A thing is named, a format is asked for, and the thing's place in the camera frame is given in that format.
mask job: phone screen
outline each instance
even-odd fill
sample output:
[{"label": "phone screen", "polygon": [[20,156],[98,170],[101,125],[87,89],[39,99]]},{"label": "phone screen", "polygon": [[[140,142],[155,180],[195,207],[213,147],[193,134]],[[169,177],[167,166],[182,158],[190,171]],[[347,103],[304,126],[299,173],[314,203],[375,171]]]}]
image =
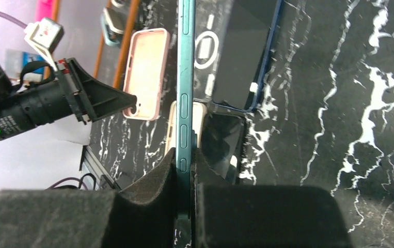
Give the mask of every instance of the phone screen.
[{"label": "phone screen", "polygon": [[220,114],[209,114],[204,120],[201,152],[209,166],[231,183],[238,181],[245,124],[242,117]]},{"label": "phone screen", "polygon": [[280,0],[235,0],[216,74],[212,100],[238,110],[255,107],[267,71]]}]

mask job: beige phone case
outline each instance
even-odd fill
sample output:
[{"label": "beige phone case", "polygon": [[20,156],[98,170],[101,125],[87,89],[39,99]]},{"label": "beige phone case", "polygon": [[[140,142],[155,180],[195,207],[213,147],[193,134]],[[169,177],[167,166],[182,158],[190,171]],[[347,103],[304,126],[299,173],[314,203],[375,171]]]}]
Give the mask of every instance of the beige phone case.
[{"label": "beige phone case", "polygon": [[[172,147],[176,146],[176,112],[177,112],[177,101],[171,104],[169,111],[168,131],[166,133],[166,146],[165,155],[169,152]],[[206,106],[199,102],[194,102],[192,108],[192,129],[197,134],[197,147],[200,147],[201,133],[203,131],[203,121],[208,109]]]},{"label": "beige phone case", "polygon": [[122,111],[126,118],[155,120],[159,117],[169,37],[164,28],[133,34],[123,91],[135,95],[137,102]]}]

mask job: teal phone case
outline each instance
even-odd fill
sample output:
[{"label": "teal phone case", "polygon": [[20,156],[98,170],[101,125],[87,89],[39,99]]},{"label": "teal phone case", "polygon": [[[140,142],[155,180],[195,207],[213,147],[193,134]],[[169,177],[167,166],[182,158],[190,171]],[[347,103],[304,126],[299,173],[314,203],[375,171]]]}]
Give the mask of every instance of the teal phone case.
[{"label": "teal phone case", "polygon": [[176,170],[178,217],[188,219],[191,210],[191,161],[195,134],[192,130],[195,0],[179,0],[177,58]]}]

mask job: table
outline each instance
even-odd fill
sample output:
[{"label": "table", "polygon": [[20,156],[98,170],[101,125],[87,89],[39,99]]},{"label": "table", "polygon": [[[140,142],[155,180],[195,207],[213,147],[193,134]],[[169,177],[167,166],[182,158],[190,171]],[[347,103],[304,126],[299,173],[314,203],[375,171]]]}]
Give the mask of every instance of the table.
[{"label": "table", "polygon": [[[241,183],[324,188],[355,247],[394,247],[394,1],[285,3],[263,102],[245,115]],[[149,26],[174,36],[176,1],[151,4]],[[164,154],[176,45],[173,38],[159,120],[116,114],[92,127],[90,146],[122,187]],[[177,247],[188,245],[186,225]]]}]

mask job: black strap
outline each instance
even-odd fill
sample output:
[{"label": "black strap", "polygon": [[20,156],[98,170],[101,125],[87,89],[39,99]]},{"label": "black strap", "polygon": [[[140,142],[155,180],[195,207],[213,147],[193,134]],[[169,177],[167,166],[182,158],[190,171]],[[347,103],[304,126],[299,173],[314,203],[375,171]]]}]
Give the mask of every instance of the black strap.
[{"label": "black strap", "polygon": [[49,83],[49,82],[53,81],[55,79],[55,74],[54,74],[54,70],[50,64],[48,64],[47,62],[42,61],[42,60],[31,61],[23,67],[23,69],[20,73],[20,83],[19,83],[19,85],[17,85],[15,87],[15,91],[18,91],[22,87],[23,77],[25,77],[25,74],[31,73],[37,69],[42,68],[42,67],[48,67],[50,69],[51,73],[50,73],[49,77],[47,79],[44,79],[43,81],[41,81],[41,83],[45,84],[45,83]]}]

